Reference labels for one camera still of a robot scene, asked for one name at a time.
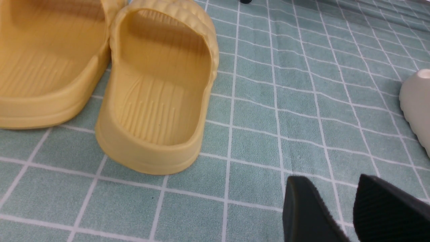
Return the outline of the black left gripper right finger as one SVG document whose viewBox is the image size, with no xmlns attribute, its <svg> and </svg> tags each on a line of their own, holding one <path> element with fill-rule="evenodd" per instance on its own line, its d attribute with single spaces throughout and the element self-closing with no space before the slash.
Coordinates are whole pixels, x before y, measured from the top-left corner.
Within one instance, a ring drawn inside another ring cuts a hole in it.
<svg viewBox="0 0 430 242">
<path fill-rule="evenodd" d="M 361 242 L 428 242 L 430 207 L 377 176 L 361 174 L 353 225 Z"/>
</svg>

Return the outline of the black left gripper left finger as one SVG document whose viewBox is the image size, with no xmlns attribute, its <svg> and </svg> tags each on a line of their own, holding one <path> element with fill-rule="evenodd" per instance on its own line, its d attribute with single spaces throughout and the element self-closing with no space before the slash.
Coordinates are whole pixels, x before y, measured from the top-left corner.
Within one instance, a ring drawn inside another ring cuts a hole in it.
<svg viewBox="0 0 430 242">
<path fill-rule="evenodd" d="M 305 176 L 289 176 L 283 210 L 286 242 L 349 242 L 321 195 Z"/>
</svg>

